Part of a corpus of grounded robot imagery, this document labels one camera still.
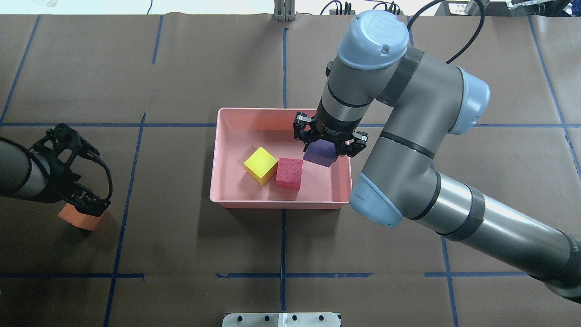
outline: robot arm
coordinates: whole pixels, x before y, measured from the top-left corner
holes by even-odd
[[[64,150],[70,150],[66,162],[59,159]],[[77,157],[105,169],[109,181],[105,199],[78,182],[81,176],[70,169]],[[111,174],[99,151],[66,124],[47,130],[30,149],[0,137],[0,196],[45,203],[64,200],[82,214],[101,216],[111,203],[112,192]]]
[[[307,146],[309,134],[344,143],[373,99],[392,106],[351,194],[352,207],[388,227],[403,217],[414,220],[581,303],[579,239],[431,168],[446,134],[468,131],[483,114],[489,92],[463,69],[408,46],[407,29],[395,16],[371,10],[350,23],[311,130],[299,138]]]

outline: black cable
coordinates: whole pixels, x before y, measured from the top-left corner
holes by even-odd
[[[380,2],[380,3],[376,4],[376,5],[375,5],[375,6],[372,8],[372,10],[373,10],[373,9],[375,9],[375,8],[377,8],[377,7],[379,7],[379,6],[381,6],[381,5],[385,5],[385,9],[384,9],[383,11],[388,11],[388,4],[387,4],[387,2]]]
[[[378,4],[376,4],[373,7],[373,9],[375,9],[381,5],[384,5],[385,6],[384,11],[390,12],[394,15],[399,15],[399,12],[401,11],[399,5],[395,2],[385,2],[385,1],[373,1],[373,2],[378,2]]]
[[[415,15],[410,19],[409,23],[407,23],[407,30],[411,30],[411,26],[412,24],[414,24],[415,20],[418,19],[418,17],[426,10],[428,10],[430,7],[439,4],[440,2],[443,2],[444,0],[434,0],[430,3],[428,3],[427,5],[425,5],[424,7],[422,7],[420,10],[418,10],[417,13],[415,13]],[[468,42],[466,43],[466,45],[460,49],[460,51],[458,51],[454,56],[452,56],[452,58],[450,58],[446,63],[451,63],[452,61],[454,61],[456,58],[458,58],[461,54],[464,53],[464,51],[466,51],[466,49],[468,49],[468,47],[470,47],[470,45],[472,45],[472,43],[474,42],[474,40],[476,39],[476,37],[478,36],[478,34],[480,33],[480,31],[482,30],[482,26],[484,26],[484,18],[486,17],[485,13],[484,13],[484,4],[482,3],[482,0],[474,0],[476,2],[476,4],[478,5],[478,8],[480,9],[480,22],[478,23],[478,27],[476,28],[476,31],[474,32],[474,34],[472,35],[472,37],[470,38],[470,40],[468,40]]]
[[[4,138],[2,136],[0,136],[0,141],[6,142],[6,143],[18,148],[20,151],[24,152],[24,154],[29,159],[34,161],[34,163],[38,166],[38,169],[41,171],[43,177],[48,180],[48,182],[51,184],[52,188],[55,190],[56,195],[58,195],[63,201],[67,202],[70,205],[73,205],[75,207],[80,207],[83,209],[93,209],[96,207],[96,205],[83,205],[83,204],[74,203],[74,202],[72,202],[72,200],[70,200],[69,198],[64,196],[59,191],[59,189],[56,188],[56,185],[54,184],[54,182],[51,178],[51,174],[46,170],[46,168],[44,167],[44,164],[36,157],[36,155],[32,154],[29,149],[25,148],[24,146],[12,141],[12,140],[9,140],[8,138]],[[109,171],[109,167],[107,167],[107,165],[100,158],[97,157],[95,162],[99,166],[103,167],[105,169],[105,173],[107,174],[107,181],[109,182],[109,194],[107,195],[107,198],[104,201],[109,201],[111,199],[111,196],[113,195],[113,179],[111,178],[111,172]]]
[[[321,10],[321,13],[319,15],[322,15],[325,12],[325,9],[330,6],[332,3],[335,3],[335,6],[337,5],[337,3],[340,6],[340,9],[337,9],[338,11],[335,11],[335,14],[337,15],[339,12],[343,12],[343,4],[341,3],[341,1],[339,0],[332,0],[331,2],[329,2],[325,7],[323,7],[323,10]]]

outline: blue tape line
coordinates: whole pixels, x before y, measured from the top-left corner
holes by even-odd
[[[563,118],[563,113],[561,112],[561,106],[559,106],[559,101],[557,101],[557,96],[555,95],[555,89],[553,87],[553,82],[551,81],[551,77],[548,75],[547,66],[545,65],[545,61],[543,58],[543,54],[541,53],[541,48],[539,47],[539,40],[537,39],[537,33],[535,32],[535,25],[533,24],[533,19],[530,16],[527,16],[529,19],[530,25],[530,32],[533,34],[533,41],[535,42],[535,48],[537,49],[537,54],[539,55],[539,59],[541,60],[541,67],[543,68],[543,73],[545,74],[545,78],[547,79],[547,84],[549,90],[551,91],[551,97],[553,98],[553,102],[555,103],[555,107],[557,109],[557,114],[559,115],[559,120],[561,121],[561,126],[563,127],[563,132],[565,133],[565,138],[567,140],[567,145],[569,146],[569,152],[571,152],[571,156],[573,157],[573,163],[575,164],[575,169],[577,170],[577,177],[581,180],[581,168],[579,167],[579,161],[577,160],[577,154],[575,153],[575,149],[573,148],[573,144],[571,143],[571,137],[569,136],[569,131],[567,130],[565,119]]]
[[[125,200],[125,210],[123,211],[123,221],[121,223],[121,231],[119,232],[119,243],[117,245],[117,254],[115,256],[115,264],[113,266],[113,276],[111,278],[111,287],[109,289],[109,298],[107,300],[107,310],[105,311],[105,320],[103,326],[109,326],[109,316],[111,314],[111,305],[113,304],[113,293],[115,292],[115,281],[117,278],[117,270],[119,269],[119,259],[121,257],[121,247],[123,246],[123,237],[125,235],[125,226],[127,224],[127,215],[129,213],[129,201],[133,191],[133,182],[135,180],[135,167],[137,166],[137,158],[139,157],[139,148],[141,147],[141,138],[144,133],[145,115],[141,117],[141,127],[139,128],[139,136],[137,137],[137,145],[135,146],[135,156],[133,157],[133,167],[131,168],[131,178],[129,179],[129,188],[127,190],[127,199]]]
[[[157,27],[157,38],[155,39],[155,49],[153,50],[153,59],[151,63],[155,65],[157,60],[157,48],[159,47],[159,38],[162,36],[163,15],[159,16],[159,25]]]
[[[12,87],[10,88],[10,92],[8,93],[8,97],[6,98],[6,104],[4,105],[2,116],[0,116],[0,124],[4,122],[4,117],[6,116],[6,112],[8,111],[8,106],[10,106],[10,101],[12,100],[12,95],[14,94],[16,83],[18,83],[20,72],[22,72],[22,66],[24,66],[24,61],[26,60],[26,56],[28,55],[28,50],[30,50],[30,45],[33,43],[33,38],[34,34],[36,33],[36,29],[38,27],[38,22],[40,22],[40,15],[37,15],[36,22],[34,22],[33,31],[30,33],[30,38],[28,38],[28,44],[26,44],[24,54],[22,55],[22,59],[20,60],[20,65],[18,66],[18,70],[16,71],[16,75],[14,76],[14,81],[12,82]]]
[[[282,31],[282,107],[286,108],[286,32],[289,29]]]
[[[409,16],[406,16],[406,19],[407,19],[407,23],[409,24],[410,23],[410,17]],[[412,47],[414,47],[414,33],[411,32],[411,29],[410,29],[410,44],[411,44]]]
[[[140,127],[139,123],[70,123],[69,127]]]
[[[286,209],[281,219],[281,312],[286,312]]]
[[[495,272],[452,272],[452,277],[525,277],[529,276],[522,271],[495,271]],[[445,272],[427,272],[424,274],[427,278],[447,277]]]
[[[219,273],[214,274],[216,279],[228,279],[228,278],[280,278],[281,274],[278,272],[273,273],[229,273],[226,276],[220,275]]]
[[[112,276],[112,273],[0,273],[0,278],[111,278]],[[117,278],[139,278],[145,280],[145,275],[142,273],[120,273]]]
[[[454,298],[454,287],[452,286],[452,274],[450,272],[450,261],[448,260],[448,248],[446,247],[446,239],[440,236],[442,241],[442,253],[444,255],[444,265],[446,266],[446,279],[448,281],[448,294],[450,296],[450,307],[452,309],[452,320],[454,327],[458,327],[458,315],[456,314],[456,300]]]
[[[368,278],[373,276],[372,272],[287,272],[286,278]],[[280,278],[281,274],[278,272],[270,273],[229,273],[227,275],[220,275],[215,273],[216,279],[229,278]]]

